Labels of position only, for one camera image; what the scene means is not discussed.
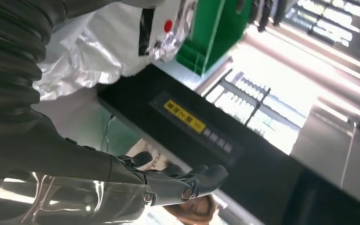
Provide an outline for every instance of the wire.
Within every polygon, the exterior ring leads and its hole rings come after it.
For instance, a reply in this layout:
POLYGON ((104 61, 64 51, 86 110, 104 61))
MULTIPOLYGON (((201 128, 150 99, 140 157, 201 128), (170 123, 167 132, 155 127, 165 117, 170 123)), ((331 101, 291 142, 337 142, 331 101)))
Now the wire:
POLYGON ((103 136, 104 136, 104 137, 103 137, 103 140, 101 141, 100 151, 103 151, 104 141, 106 141, 107 147, 106 147, 106 149, 105 149, 105 153, 107 153, 107 154, 108 154, 108 150, 109 150, 109 146, 110 146, 110 140, 108 139, 108 128, 110 127, 110 124, 111 124, 112 122, 114 122, 116 119, 117 119, 117 118, 116 118, 115 116, 111 115, 110 121, 108 121, 107 126, 106 126, 106 128, 105 128, 105 132, 104 132, 104 135, 103 135, 103 136))

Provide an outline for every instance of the warning label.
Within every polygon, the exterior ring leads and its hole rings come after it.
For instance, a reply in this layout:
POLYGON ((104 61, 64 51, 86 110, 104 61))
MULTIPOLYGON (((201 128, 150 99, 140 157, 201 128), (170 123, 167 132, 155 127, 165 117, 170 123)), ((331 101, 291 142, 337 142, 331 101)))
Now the warning label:
POLYGON ((241 148, 237 147, 230 137, 225 135, 214 124, 203 120, 200 115, 191 111, 168 93, 163 92, 154 98, 150 105, 166 117, 172 124, 181 128, 194 140, 211 150, 226 161, 234 165, 241 155, 241 148))
POLYGON ((196 119, 181 106, 177 105, 173 100, 169 100, 164 107, 170 113, 179 118, 182 122, 186 123, 189 127, 194 129, 198 134, 201 134, 202 131, 206 128, 206 124, 196 119))

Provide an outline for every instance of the screw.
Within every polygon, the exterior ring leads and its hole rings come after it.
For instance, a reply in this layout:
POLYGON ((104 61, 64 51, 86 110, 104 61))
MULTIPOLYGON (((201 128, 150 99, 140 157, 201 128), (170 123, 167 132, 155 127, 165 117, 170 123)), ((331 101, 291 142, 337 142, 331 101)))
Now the screw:
POLYGON ((185 188, 183 193, 181 194, 181 199, 186 202, 191 198, 191 190, 189 188, 185 188))
POLYGON ((146 202, 146 203, 150 203, 150 202, 152 202, 152 199, 153 199, 154 197, 152 196, 152 194, 146 194, 146 195, 144 195, 144 201, 146 202))

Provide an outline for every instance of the green panel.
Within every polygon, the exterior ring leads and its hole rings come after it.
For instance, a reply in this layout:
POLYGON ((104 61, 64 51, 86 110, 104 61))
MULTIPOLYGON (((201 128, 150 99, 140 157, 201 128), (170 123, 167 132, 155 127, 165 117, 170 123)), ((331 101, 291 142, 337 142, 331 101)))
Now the green panel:
POLYGON ((238 1, 242 0, 199 0, 192 37, 178 52, 179 63, 202 75, 242 37, 252 0, 246 0, 241 12, 238 1))

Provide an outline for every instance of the red dot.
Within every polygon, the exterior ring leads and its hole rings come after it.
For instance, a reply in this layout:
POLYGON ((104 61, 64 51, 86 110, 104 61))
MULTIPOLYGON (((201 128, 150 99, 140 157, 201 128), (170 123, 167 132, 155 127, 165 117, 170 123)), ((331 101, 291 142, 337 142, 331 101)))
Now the red dot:
POLYGON ((165 23, 165 32, 171 31, 171 28, 173 27, 173 22, 171 20, 167 20, 165 23))

